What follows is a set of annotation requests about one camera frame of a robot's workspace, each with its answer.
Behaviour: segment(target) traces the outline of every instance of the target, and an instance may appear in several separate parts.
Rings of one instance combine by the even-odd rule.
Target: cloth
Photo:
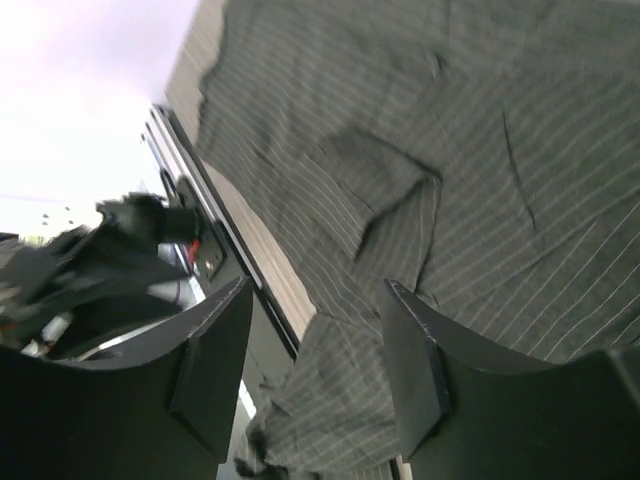
[[[392,478],[383,278],[552,362],[638,338],[637,25],[637,1],[231,0],[197,152],[318,312],[243,474]]]

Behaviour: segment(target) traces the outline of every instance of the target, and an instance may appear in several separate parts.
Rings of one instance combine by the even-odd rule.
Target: white ceiling
[[[0,193],[94,200],[137,185],[147,106],[198,3],[3,0]]]

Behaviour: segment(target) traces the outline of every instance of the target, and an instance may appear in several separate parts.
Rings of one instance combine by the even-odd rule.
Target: gray pinstripe shirt
[[[198,153],[318,311],[252,469],[389,478],[382,278],[554,362],[638,338],[636,2],[232,0],[226,20]]]

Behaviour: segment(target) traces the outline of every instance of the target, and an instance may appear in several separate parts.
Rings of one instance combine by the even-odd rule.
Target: red object
[[[191,265],[193,265],[194,263],[196,263],[196,255],[198,254],[198,249],[200,248],[200,241],[199,240],[194,240],[193,243],[191,244],[191,247],[189,247],[189,263]]]

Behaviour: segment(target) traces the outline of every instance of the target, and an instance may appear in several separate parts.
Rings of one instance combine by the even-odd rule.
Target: striped shirt
[[[638,25],[636,1],[231,0],[197,151],[317,310],[246,468],[391,478],[383,278],[552,362],[637,341]]]

